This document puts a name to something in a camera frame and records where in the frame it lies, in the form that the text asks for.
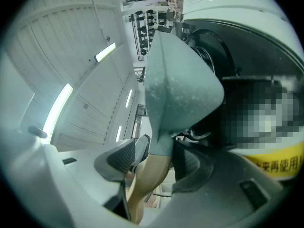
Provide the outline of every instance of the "pixelated area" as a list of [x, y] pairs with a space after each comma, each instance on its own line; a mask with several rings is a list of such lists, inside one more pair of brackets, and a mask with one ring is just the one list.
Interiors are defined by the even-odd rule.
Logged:
[[232, 92], [226, 88], [221, 115], [223, 143], [242, 143], [246, 148], [247, 143], [277, 143], [282, 137], [299, 133], [304, 124], [304, 105], [296, 90], [271, 80], [243, 82]]

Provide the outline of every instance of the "light fixture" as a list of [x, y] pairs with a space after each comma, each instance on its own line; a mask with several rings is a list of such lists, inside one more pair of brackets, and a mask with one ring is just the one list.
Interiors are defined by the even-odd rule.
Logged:
[[121, 130], [122, 130], [122, 127], [119, 126], [115, 142], [117, 142], [119, 140], [119, 135], [120, 135]]
[[53, 135], [53, 131], [57, 122], [57, 119], [60, 115], [60, 112], [67, 102], [68, 98], [70, 97], [71, 93], [73, 92], [73, 88], [71, 85], [66, 84], [66, 86], [62, 89], [60, 94], [58, 95], [57, 99], [55, 100], [51, 110], [49, 111], [47, 115], [46, 122], [43, 126], [43, 131], [47, 133], [46, 139], [41, 139], [41, 142], [43, 144], [50, 144], [51, 138]]
[[130, 89], [129, 96], [128, 96], [128, 99], [127, 99], [127, 103], [125, 104], [126, 108], [128, 108], [128, 104], [129, 104], [129, 101], [130, 101], [130, 98], [131, 98], [131, 94], [132, 94], [132, 90]]
[[109, 45], [108, 47], [106, 47], [105, 49], [103, 49], [101, 52], [99, 52], [96, 56], [95, 56], [95, 60], [96, 62], [100, 62], [106, 55], [108, 55], [111, 51], [113, 51], [116, 48], [115, 43], [112, 43], [111, 45]]

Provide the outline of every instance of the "white ceiling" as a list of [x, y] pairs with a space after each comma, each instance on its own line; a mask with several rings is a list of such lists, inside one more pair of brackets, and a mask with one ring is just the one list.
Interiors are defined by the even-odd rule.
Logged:
[[[97, 63], [94, 56], [114, 42], [116, 49]], [[35, 93], [22, 130], [42, 129], [69, 83], [74, 91], [53, 136], [59, 151], [111, 142], [120, 125], [121, 139], [131, 136], [136, 99], [128, 109], [125, 101], [138, 86], [119, 0], [29, 0], [9, 31], [5, 51]]]

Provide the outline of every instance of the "printed sign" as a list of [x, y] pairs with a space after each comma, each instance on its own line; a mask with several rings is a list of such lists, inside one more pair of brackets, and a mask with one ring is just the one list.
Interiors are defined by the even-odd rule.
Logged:
[[304, 160], [304, 142], [271, 153], [244, 156], [276, 179], [296, 176]]

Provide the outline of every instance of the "black slot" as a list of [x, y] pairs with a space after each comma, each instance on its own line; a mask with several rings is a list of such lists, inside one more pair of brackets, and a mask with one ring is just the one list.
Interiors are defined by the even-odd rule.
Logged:
[[254, 181], [244, 181], [240, 183], [240, 186], [255, 210], [257, 210], [267, 202], [267, 198], [264, 196], [264, 194], [261, 192], [261, 190], [258, 188]]
[[127, 199], [125, 196], [125, 185], [121, 185], [116, 196], [111, 197], [104, 207], [122, 218], [131, 220], [130, 213], [127, 206]]
[[70, 163], [73, 163], [73, 162], [76, 162], [77, 160], [74, 159], [74, 158], [67, 158], [67, 159], [64, 159], [62, 160], [62, 162], [65, 164], [65, 165], [68, 165]]

